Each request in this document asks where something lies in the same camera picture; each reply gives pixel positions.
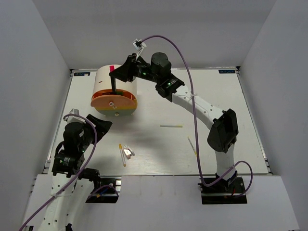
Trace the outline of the pink highlighter marker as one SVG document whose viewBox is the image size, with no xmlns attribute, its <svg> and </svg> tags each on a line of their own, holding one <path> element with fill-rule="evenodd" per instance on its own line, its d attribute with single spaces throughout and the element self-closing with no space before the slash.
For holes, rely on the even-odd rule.
<svg viewBox="0 0 308 231">
<path fill-rule="evenodd" d="M 109 76 L 110 76 L 110 81 L 111 81 L 111 88 L 112 88 L 112 93 L 116 95 L 116 79 L 111 76 L 111 73 L 114 71 L 115 67 L 113 65 L 109 66 Z"/>
</svg>

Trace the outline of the white pen yellow cap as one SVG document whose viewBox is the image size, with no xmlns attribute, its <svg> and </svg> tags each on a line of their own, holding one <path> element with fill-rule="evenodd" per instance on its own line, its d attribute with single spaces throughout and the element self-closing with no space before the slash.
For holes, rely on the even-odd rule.
<svg viewBox="0 0 308 231">
<path fill-rule="evenodd" d="M 183 125 L 160 125 L 162 128 L 182 128 Z"/>
</svg>

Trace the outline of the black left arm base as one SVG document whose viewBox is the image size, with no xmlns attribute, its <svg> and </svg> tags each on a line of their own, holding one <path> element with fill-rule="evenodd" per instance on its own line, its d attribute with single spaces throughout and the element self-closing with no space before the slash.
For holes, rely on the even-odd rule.
<svg viewBox="0 0 308 231">
<path fill-rule="evenodd" d="M 115 204 L 121 191 L 121 176 L 101 177 L 101 183 L 94 187 L 87 198 L 88 204 Z"/>
</svg>

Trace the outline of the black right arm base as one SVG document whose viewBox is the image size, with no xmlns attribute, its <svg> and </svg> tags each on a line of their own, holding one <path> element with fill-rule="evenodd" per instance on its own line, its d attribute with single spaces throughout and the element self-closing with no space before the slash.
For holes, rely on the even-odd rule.
<svg viewBox="0 0 308 231">
<path fill-rule="evenodd" d="M 242 177 L 237 177 L 229 188 L 218 182 L 217 184 L 206 187 L 201 181 L 198 183 L 201 191 L 201 199 L 203 205 L 239 205 L 247 204 L 244 181 Z"/>
</svg>

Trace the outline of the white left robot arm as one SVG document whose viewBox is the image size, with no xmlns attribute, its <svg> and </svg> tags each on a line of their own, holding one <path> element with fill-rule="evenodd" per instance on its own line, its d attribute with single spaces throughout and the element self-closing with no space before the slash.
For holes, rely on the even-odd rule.
<svg viewBox="0 0 308 231">
<path fill-rule="evenodd" d="M 97 145 L 113 123 L 76 114 L 66 115 L 64 120 L 63 141 L 56 148 L 51 170 L 51 199 L 40 231 L 73 230 L 90 192 L 97 192 L 102 186 L 99 171 L 86 167 L 89 160 L 84 153 L 90 145 Z"/>
</svg>

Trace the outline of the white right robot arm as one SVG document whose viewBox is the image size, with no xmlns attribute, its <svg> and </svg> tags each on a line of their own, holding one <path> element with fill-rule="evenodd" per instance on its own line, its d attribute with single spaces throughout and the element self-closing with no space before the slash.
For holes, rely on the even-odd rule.
<svg viewBox="0 0 308 231">
<path fill-rule="evenodd" d="M 207 143 L 216 155 L 216 180 L 212 184 L 217 184 L 223 192 L 235 186 L 237 170 L 233 151 L 239 131 L 236 113 L 232 109 L 224 111 L 192 94 L 190 88 L 172 74 L 171 62 L 161 52 L 154 53 L 150 63 L 133 53 L 123 65 L 110 70 L 109 76 L 113 92 L 116 91 L 116 80 L 133 82 L 139 77 L 154 82 L 161 97 L 181 106 L 202 121 L 209 129 Z"/>
</svg>

